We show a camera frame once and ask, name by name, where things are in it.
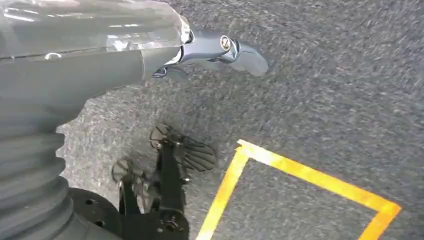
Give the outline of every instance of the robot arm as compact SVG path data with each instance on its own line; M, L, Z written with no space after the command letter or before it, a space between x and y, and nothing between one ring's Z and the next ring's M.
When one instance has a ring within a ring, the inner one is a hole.
M64 136L56 128L109 89L161 70L180 77L183 64L251 71L246 56L260 63L252 74L268 68L253 48L190 31L183 17L155 1L0 3L0 240L119 239L75 213L60 177L65 160L56 150Z

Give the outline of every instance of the black metal bracket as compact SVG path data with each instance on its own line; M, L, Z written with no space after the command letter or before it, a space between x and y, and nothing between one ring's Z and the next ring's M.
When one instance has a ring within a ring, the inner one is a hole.
M173 142L161 142L156 170L150 183L159 197L151 199L153 203L148 213L140 212L131 176L122 179L119 187L119 213L123 222L124 240L189 239L189 224L184 216L185 197L174 148Z
M112 168L112 178L119 183L119 210L94 192L71 188L75 211L124 240L188 240L183 185L188 181L188 170L209 170L216 156L209 146L164 124L152 131L150 143L157 150L151 177L137 172L127 161L118 161ZM143 199L143 211L138 196L149 198L148 206Z

